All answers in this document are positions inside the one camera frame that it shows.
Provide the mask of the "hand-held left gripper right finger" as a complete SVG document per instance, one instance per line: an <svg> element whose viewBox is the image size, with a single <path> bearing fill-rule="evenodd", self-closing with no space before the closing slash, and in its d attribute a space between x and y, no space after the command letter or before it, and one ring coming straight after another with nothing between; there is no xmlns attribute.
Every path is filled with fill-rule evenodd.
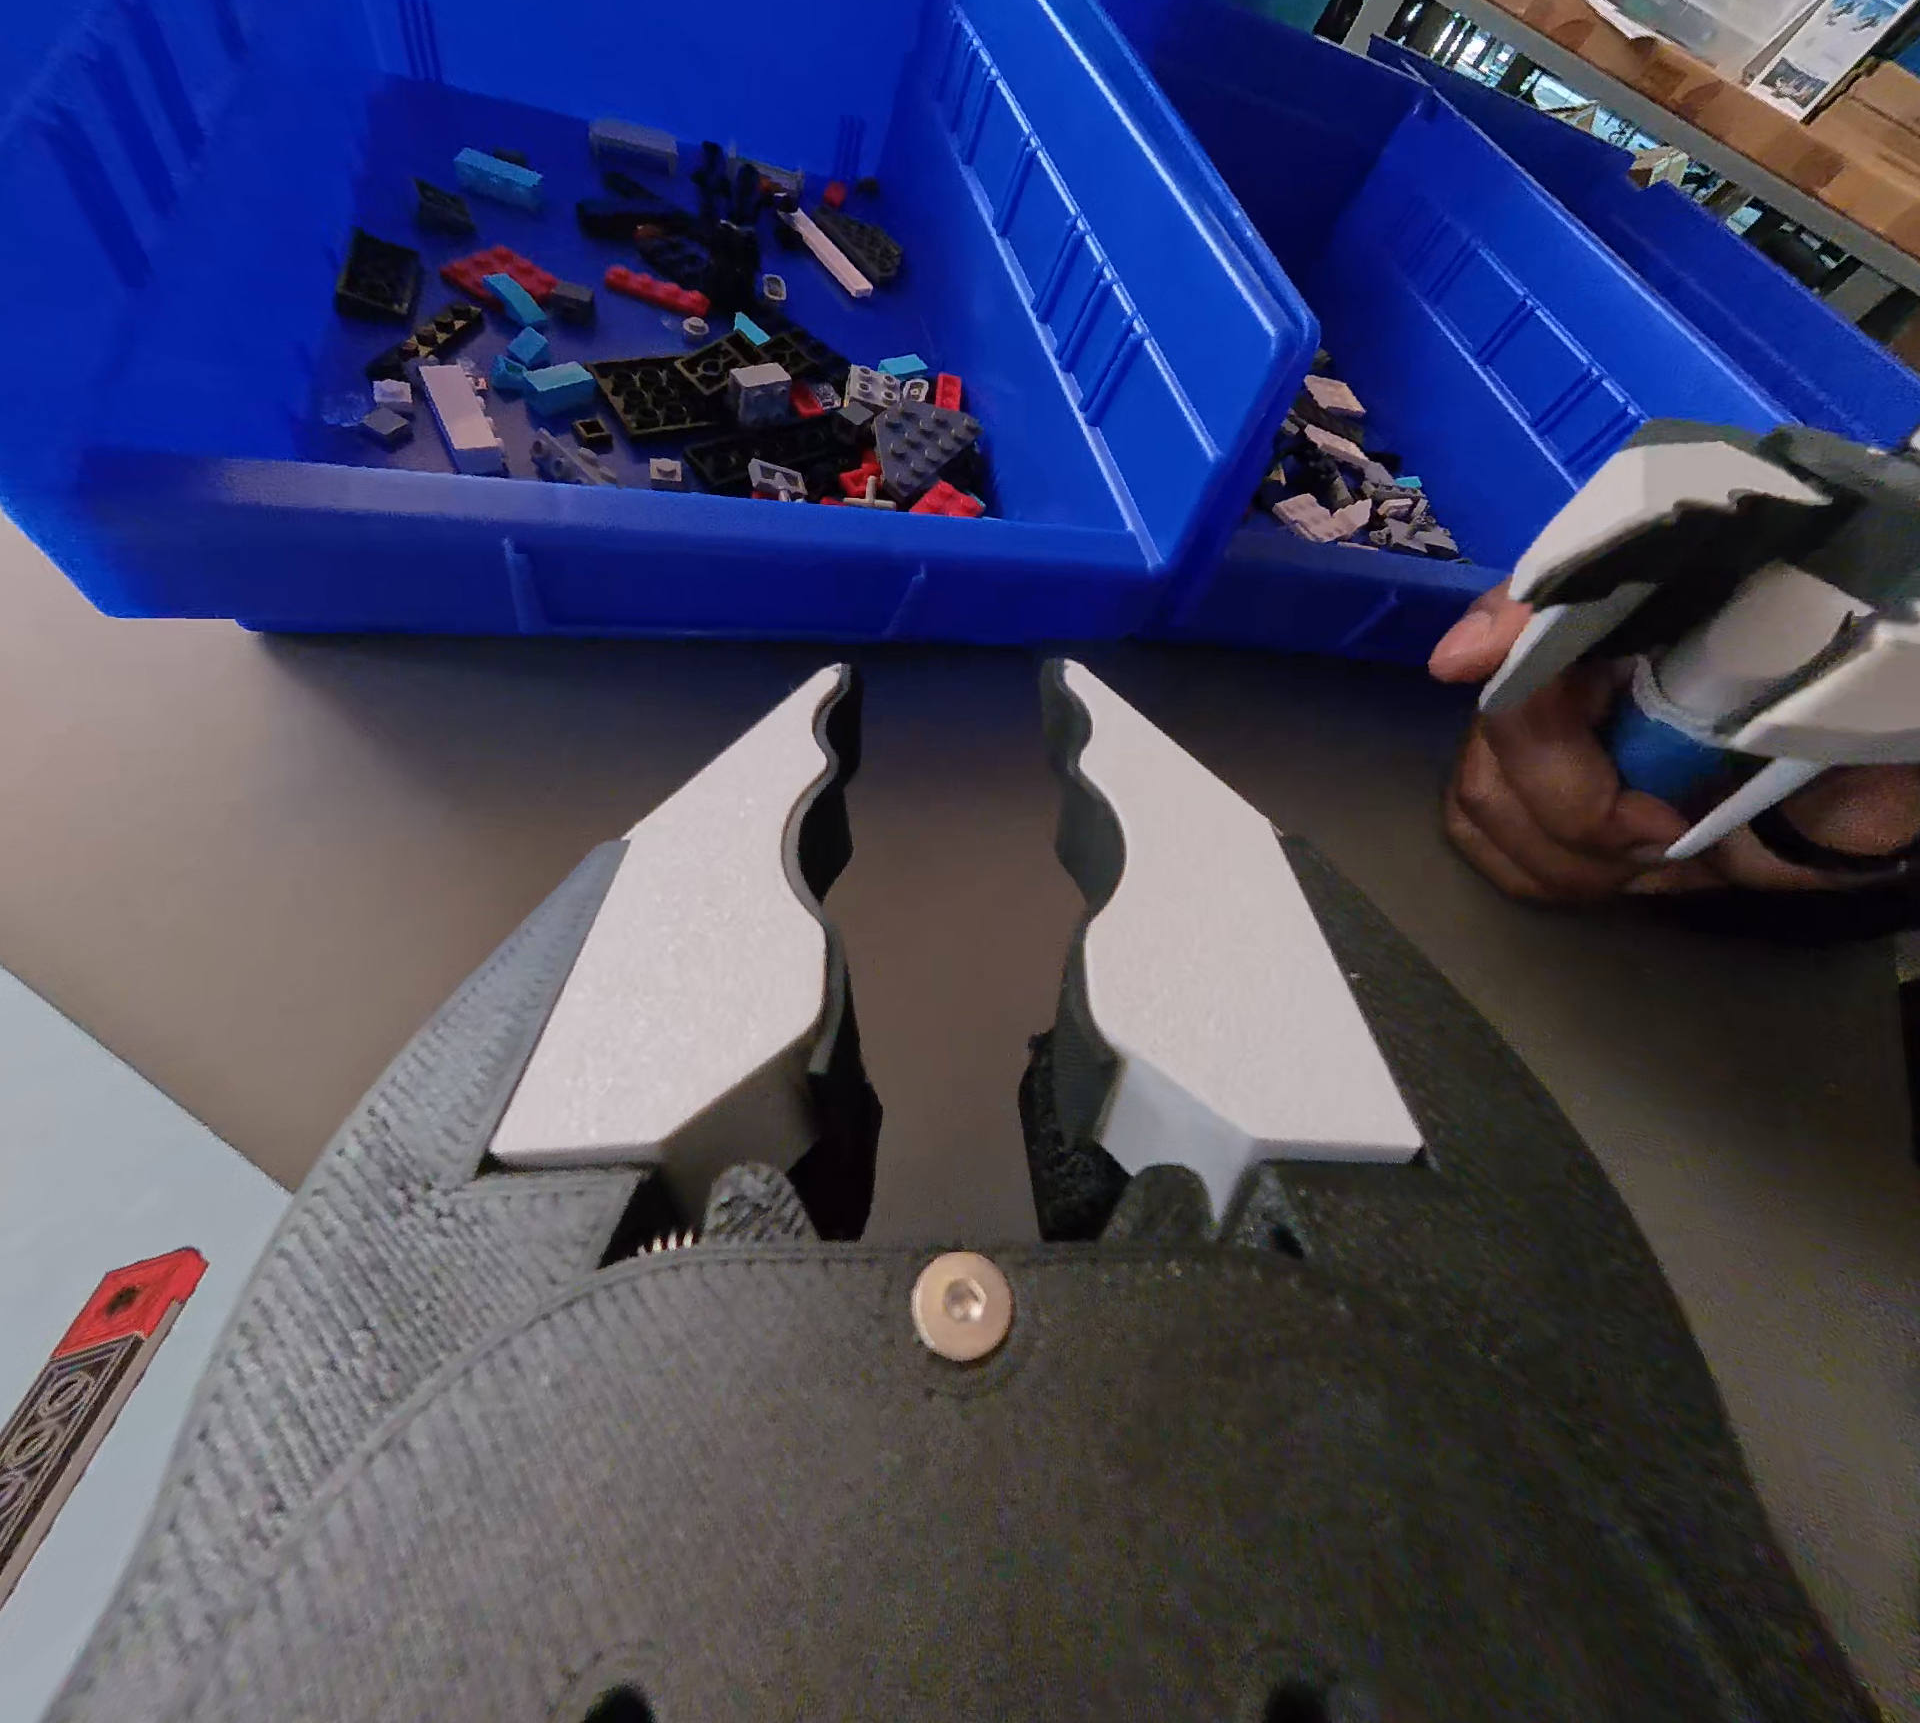
<svg viewBox="0 0 1920 1723"><path fill-rule="evenodd" d="M1266 1163L1417 1159L1274 823L1086 663L1043 663L1039 705L1054 853L1079 899L1020 1081L1039 1231L1097 1235L1156 1167L1181 1169L1220 1223Z"/></svg>

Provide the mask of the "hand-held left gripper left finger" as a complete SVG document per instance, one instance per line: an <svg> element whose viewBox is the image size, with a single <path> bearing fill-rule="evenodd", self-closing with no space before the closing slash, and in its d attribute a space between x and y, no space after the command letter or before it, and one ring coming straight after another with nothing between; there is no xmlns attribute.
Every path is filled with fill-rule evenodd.
<svg viewBox="0 0 1920 1723"><path fill-rule="evenodd" d="M765 1163L817 1235L862 1235L881 1105L824 913L858 757L860 681L834 663L625 831L492 1163L648 1165L684 1217Z"/></svg>

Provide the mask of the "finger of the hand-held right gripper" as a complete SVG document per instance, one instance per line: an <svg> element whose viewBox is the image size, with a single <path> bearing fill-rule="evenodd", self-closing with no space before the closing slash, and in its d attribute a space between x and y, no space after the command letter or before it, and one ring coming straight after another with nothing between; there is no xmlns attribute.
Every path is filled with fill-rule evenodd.
<svg viewBox="0 0 1920 1723"><path fill-rule="evenodd" d="M1782 552L1834 524L1834 496L1753 438L1651 424L1547 518L1509 574L1532 612L1481 687L1514 709L1585 657L1655 653Z"/></svg>
<svg viewBox="0 0 1920 1723"><path fill-rule="evenodd" d="M1859 610L1723 610L1662 657L1662 693L1758 763L1673 841L1690 861L1834 767L1916 761L1916 623Z"/></svg>

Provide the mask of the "narrow blue plastic bin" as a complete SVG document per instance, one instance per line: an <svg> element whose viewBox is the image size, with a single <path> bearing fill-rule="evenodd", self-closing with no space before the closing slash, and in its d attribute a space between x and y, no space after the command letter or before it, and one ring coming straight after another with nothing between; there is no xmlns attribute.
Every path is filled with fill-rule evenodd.
<svg viewBox="0 0 1920 1723"><path fill-rule="evenodd" d="M1147 120L1212 164L1202 194L1257 234L1462 550L1308 544L1256 514L1165 637L1421 665L1644 422L1794 422L1421 78L1224 0L1052 2L1131 48Z"/></svg>
<svg viewBox="0 0 1920 1723"><path fill-rule="evenodd" d="M1916 440L1918 380L1750 242L1628 154L1374 38L1368 58L1417 76L1802 426L1875 446Z"/></svg>

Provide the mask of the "toy brick instruction booklet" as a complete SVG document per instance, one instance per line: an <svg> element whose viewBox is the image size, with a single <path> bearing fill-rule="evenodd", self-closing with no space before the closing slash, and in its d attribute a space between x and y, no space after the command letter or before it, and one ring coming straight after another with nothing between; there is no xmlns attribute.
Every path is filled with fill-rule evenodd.
<svg viewBox="0 0 1920 1723"><path fill-rule="evenodd" d="M12 971L2 975L4 1409L103 1273L205 1271L4 1605L4 1677L60 1681L132 1555L184 1415L289 1193Z"/></svg>

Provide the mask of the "person's right hand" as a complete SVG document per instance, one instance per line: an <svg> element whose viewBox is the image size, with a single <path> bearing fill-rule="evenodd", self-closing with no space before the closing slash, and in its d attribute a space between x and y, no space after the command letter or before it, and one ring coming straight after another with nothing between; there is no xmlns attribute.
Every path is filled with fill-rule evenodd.
<svg viewBox="0 0 1920 1723"><path fill-rule="evenodd" d="M1916 871L1913 765L1835 769L1685 861L1690 817L1629 789L1605 743L1629 663L1582 659L1524 703L1478 711L1443 797L1454 849L1502 893L1552 905L1899 887Z"/></svg>

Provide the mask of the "pile of pale grey bricks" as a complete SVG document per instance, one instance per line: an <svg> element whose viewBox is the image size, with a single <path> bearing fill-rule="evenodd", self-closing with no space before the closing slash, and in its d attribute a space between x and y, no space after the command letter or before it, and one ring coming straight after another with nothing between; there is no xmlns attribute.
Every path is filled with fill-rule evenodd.
<svg viewBox="0 0 1920 1723"><path fill-rule="evenodd" d="M1324 348L1275 426L1250 516L1306 544L1435 564L1463 558L1421 478L1394 450L1371 446L1370 412Z"/></svg>

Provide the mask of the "grey metal shelf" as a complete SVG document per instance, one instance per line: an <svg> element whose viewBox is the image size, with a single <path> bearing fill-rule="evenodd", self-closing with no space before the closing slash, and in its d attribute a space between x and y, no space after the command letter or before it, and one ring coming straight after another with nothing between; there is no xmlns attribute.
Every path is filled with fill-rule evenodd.
<svg viewBox="0 0 1920 1723"><path fill-rule="evenodd" d="M1874 206L1837 206L1811 198L1748 156L1717 146L1701 128L1660 110L1618 78L1580 62L1486 0L1428 2L1497 38L1580 98L1629 122L1639 134L1687 152L1732 190L1759 200L1777 216L1839 248L1853 260L1855 272L1832 288L1830 306L1868 336L1889 346L1916 348L1916 192L1883 192ZM1364 0L1346 34L1346 48L1361 52L1371 36L1386 30L1402 4L1404 0Z"/></svg>

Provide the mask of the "pile of mixed toy bricks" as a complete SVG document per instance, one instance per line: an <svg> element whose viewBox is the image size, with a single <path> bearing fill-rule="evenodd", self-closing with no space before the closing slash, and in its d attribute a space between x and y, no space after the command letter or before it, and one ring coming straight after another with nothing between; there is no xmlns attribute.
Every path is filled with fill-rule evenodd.
<svg viewBox="0 0 1920 1723"><path fill-rule="evenodd" d="M316 420L348 462L976 520L963 374L883 338L908 250L876 178L625 120L459 148L403 238L353 228Z"/></svg>

